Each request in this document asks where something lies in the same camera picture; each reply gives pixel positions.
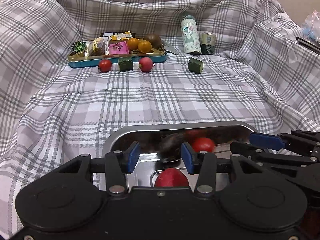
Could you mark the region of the red tomato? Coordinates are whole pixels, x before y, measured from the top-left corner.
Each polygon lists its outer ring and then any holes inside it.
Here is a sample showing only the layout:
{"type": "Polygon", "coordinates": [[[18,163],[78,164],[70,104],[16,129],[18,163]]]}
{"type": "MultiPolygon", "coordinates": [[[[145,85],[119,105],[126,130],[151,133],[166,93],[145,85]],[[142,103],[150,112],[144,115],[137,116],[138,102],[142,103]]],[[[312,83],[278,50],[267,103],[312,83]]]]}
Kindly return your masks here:
{"type": "Polygon", "coordinates": [[[215,142],[209,138],[201,137],[195,139],[191,146],[195,152],[214,152],[215,142]]]}
{"type": "Polygon", "coordinates": [[[101,60],[98,64],[98,69],[102,73],[109,72],[112,69],[112,62],[108,59],[101,60]]]}

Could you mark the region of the large red apple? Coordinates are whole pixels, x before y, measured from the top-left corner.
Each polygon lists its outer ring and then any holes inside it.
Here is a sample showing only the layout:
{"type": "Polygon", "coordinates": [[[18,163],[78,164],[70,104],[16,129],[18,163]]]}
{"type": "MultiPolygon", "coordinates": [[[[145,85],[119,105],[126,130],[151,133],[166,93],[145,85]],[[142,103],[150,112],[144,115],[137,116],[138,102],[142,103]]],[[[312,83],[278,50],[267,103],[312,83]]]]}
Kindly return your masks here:
{"type": "Polygon", "coordinates": [[[176,168],[162,171],[155,181],[155,187],[183,187],[189,186],[187,177],[176,168]]]}

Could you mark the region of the cucumber piece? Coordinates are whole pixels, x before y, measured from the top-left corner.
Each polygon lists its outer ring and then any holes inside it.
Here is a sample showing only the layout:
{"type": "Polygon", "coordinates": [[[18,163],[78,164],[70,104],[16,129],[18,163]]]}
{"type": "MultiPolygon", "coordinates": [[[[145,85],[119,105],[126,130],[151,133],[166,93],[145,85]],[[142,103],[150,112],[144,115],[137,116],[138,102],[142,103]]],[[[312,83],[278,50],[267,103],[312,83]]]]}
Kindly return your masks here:
{"type": "Polygon", "coordinates": [[[133,61],[130,57],[119,59],[118,64],[120,72],[127,72],[133,70],[133,61]]]}
{"type": "Polygon", "coordinates": [[[204,63],[198,59],[190,58],[188,62],[188,70],[196,74],[201,74],[204,63]]]}

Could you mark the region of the small red radish apple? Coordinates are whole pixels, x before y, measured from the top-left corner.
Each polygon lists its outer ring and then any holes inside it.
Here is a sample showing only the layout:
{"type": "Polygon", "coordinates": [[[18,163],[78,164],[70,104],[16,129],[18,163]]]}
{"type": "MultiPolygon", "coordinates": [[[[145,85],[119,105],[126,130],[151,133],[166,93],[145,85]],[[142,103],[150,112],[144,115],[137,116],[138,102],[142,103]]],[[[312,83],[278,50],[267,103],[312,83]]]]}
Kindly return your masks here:
{"type": "Polygon", "coordinates": [[[139,66],[140,70],[144,73],[151,72],[153,65],[154,65],[153,61],[149,57],[143,57],[138,62],[138,66],[139,66]]]}

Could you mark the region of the steel tray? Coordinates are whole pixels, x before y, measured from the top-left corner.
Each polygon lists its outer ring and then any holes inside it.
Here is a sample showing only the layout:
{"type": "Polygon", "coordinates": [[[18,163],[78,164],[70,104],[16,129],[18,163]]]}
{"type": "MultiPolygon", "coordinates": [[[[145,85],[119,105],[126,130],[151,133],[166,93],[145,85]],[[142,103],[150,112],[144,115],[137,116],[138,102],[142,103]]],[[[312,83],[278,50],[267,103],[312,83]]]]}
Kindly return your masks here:
{"type": "Polygon", "coordinates": [[[180,158],[182,142],[193,143],[206,137],[215,144],[214,152],[219,158],[228,159],[233,141],[248,142],[256,129],[242,121],[198,122],[192,124],[126,126],[111,134],[103,145],[102,154],[124,151],[134,141],[140,145],[139,160],[135,170],[125,176],[127,187],[152,187],[158,175],[166,168],[180,170],[194,188],[196,175],[189,175],[180,158]]]}

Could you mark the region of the green beverage can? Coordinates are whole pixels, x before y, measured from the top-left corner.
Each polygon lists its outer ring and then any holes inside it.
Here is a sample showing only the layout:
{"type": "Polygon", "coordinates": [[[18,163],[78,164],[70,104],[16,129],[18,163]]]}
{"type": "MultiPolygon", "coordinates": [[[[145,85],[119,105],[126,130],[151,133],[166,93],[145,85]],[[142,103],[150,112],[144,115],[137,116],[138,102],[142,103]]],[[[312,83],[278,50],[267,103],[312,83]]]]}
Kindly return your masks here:
{"type": "Polygon", "coordinates": [[[204,32],[201,36],[201,53],[203,55],[213,55],[215,50],[216,35],[204,32]]]}

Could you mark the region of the plaid sofa cover cloth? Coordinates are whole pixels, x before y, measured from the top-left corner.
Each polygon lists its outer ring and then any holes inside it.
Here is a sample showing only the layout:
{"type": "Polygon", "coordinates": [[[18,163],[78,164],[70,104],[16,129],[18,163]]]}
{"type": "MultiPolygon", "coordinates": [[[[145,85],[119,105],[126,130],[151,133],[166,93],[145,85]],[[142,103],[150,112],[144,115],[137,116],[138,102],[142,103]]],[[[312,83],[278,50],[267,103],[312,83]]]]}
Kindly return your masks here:
{"type": "Polygon", "coordinates": [[[319,56],[277,0],[1,0],[1,235],[21,228],[22,187],[68,160],[99,158],[129,125],[243,121],[259,132],[319,131],[319,56]],[[213,55],[184,52],[193,15],[213,55]],[[158,34],[179,54],[149,74],[73,69],[76,41],[158,34]],[[188,70],[190,58],[204,63],[188,70]]]}

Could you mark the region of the teal gold snack tin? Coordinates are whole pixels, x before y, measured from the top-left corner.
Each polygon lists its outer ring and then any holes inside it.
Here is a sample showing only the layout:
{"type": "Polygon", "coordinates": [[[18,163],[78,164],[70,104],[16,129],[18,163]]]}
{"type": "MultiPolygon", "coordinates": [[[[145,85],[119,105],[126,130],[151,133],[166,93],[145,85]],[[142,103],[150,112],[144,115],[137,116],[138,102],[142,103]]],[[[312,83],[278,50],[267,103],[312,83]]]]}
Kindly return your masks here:
{"type": "Polygon", "coordinates": [[[167,59],[167,52],[164,50],[153,49],[153,53],[141,54],[117,54],[117,55],[99,55],[99,56],[84,56],[84,51],[80,51],[76,54],[69,54],[68,65],[71,68],[84,68],[98,66],[101,60],[107,59],[111,63],[118,63],[122,59],[131,59],[133,62],[138,62],[140,58],[149,57],[154,63],[163,63],[167,59]]]}

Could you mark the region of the plastic bag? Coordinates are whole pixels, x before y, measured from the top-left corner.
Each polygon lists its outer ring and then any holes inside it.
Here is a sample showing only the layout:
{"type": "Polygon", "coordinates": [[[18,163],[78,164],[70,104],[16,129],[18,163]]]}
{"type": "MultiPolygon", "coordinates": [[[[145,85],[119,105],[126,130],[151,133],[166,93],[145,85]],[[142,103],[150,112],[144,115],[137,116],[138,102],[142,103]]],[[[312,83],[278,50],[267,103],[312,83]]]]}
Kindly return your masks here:
{"type": "Polygon", "coordinates": [[[303,38],[311,42],[319,43],[319,11],[313,11],[306,17],[302,24],[303,38]]]}

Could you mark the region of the pink snack packet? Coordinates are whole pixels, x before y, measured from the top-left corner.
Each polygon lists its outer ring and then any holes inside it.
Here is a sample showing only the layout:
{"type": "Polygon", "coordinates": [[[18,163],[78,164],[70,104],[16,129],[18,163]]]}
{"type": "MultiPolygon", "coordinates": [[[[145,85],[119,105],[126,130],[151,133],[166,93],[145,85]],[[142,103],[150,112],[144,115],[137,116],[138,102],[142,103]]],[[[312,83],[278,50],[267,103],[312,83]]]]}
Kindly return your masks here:
{"type": "Polygon", "coordinates": [[[122,55],[129,54],[130,50],[126,41],[119,41],[116,43],[110,43],[108,46],[108,52],[110,55],[122,55]]]}

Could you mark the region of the clear date snack packet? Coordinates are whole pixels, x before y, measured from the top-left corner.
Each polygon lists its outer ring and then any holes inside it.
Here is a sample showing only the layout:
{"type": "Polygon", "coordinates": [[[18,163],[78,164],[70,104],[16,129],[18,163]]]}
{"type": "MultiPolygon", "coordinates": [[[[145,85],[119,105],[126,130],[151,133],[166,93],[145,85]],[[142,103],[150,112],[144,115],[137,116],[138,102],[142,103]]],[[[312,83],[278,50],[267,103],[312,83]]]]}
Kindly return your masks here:
{"type": "Polygon", "coordinates": [[[96,38],[89,46],[89,56],[102,56],[109,54],[109,37],[96,38]]]}

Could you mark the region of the cartoon cat thermos bottle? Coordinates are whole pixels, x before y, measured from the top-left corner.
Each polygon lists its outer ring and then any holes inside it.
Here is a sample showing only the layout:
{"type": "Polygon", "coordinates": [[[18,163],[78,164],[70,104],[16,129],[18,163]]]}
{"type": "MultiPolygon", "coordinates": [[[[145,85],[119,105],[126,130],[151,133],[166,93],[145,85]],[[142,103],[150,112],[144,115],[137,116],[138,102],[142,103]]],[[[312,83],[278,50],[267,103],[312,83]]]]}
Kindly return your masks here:
{"type": "Polygon", "coordinates": [[[190,55],[201,55],[200,38],[193,15],[185,12],[181,15],[181,33],[184,52],[190,55]]]}

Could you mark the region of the orange in tin front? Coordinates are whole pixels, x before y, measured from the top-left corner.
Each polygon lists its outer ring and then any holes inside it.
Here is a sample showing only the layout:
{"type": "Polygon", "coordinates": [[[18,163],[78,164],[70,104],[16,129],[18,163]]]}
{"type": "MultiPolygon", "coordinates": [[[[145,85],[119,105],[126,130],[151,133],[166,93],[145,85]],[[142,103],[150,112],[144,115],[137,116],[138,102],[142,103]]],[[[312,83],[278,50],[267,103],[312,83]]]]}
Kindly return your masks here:
{"type": "Polygon", "coordinates": [[[141,40],[138,43],[138,50],[140,53],[148,53],[152,49],[152,44],[151,42],[147,40],[141,40]]]}

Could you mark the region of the orange in tin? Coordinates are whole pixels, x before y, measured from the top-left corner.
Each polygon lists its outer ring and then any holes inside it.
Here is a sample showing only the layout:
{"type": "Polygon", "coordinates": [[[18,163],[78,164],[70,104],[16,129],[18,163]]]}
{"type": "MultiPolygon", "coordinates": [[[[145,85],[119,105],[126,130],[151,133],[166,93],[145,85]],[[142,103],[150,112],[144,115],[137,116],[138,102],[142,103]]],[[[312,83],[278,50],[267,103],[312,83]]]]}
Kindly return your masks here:
{"type": "Polygon", "coordinates": [[[134,51],[138,49],[139,39],[137,38],[130,38],[127,40],[127,46],[130,51],[134,51]]]}
{"type": "Polygon", "coordinates": [[[141,40],[138,43],[138,50],[140,53],[148,53],[152,49],[152,44],[151,42],[147,40],[141,40]]]}

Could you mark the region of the orange in tin back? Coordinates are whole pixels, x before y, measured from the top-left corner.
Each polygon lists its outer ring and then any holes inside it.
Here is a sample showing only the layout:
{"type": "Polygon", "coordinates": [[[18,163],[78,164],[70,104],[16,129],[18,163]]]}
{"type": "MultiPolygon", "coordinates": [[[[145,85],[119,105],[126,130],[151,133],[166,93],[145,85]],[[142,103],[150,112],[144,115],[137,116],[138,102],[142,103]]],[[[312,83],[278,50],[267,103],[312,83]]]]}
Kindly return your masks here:
{"type": "Polygon", "coordinates": [[[137,38],[130,38],[127,40],[127,46],[130,51],[134,51],[138,49],[139,39],[137,38]]]}

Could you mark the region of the silver foil wrapper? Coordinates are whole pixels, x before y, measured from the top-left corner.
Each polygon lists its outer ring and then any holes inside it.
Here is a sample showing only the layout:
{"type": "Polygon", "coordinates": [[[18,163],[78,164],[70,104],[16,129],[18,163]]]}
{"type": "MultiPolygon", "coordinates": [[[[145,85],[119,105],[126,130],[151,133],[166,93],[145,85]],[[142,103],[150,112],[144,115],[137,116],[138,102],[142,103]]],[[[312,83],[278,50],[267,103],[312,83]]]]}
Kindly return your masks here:
{"type": "Polygon", "coordinates": [[[169,42],[167,41],[163,41],[163,49],[167,52],[167,53],[172,53],[174,55],[178,55],[179,52],[177,49],[175,49],[169,42]]]}

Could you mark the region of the green candy wrapper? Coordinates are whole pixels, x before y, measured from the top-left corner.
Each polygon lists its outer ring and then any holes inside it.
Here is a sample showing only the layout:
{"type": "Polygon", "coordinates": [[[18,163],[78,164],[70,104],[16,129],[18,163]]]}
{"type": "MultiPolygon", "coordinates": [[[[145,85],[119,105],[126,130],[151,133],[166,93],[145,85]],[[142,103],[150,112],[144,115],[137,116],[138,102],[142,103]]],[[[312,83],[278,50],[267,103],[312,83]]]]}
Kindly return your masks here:
{"type": "Polygon", "coordinates": [[[87,46],[90,44],[90,41],[76,41],[72,45],[72,53],[78,53],[80,51],[83,51],[87,48],[87,46]]]}

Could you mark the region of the yellow pastry packet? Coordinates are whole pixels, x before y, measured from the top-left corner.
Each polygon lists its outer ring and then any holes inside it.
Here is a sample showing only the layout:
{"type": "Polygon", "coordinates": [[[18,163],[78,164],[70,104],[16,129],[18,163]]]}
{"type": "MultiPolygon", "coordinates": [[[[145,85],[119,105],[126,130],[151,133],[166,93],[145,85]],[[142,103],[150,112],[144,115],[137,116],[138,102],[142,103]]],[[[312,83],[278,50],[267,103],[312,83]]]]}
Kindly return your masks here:
{"type": "Polygon", "coordinates": [[[123,33],[114,33],[111,36],[111,40],[112,41],[123,41],[123,40],[128,40],[128,39],[131,39],[131,38],[133,38],[133,36],[132,36],[130,31],[126,31],[126,32],[123,32],[123,33]]]}

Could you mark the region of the brown passion fruit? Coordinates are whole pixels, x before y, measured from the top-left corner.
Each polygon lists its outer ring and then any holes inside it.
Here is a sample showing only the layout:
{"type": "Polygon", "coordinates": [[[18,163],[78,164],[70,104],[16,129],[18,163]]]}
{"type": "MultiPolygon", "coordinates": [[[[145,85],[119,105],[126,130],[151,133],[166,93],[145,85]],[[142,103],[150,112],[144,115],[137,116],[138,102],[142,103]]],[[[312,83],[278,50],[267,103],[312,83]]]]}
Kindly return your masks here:
{"type": "Polygon", "coordinates": [[[155,49],[159,49],[162,46],[161,38],[157,34],[147,34],[144,36],[143,40],[149,41],[152,45],[152,48],[155,49]]]}

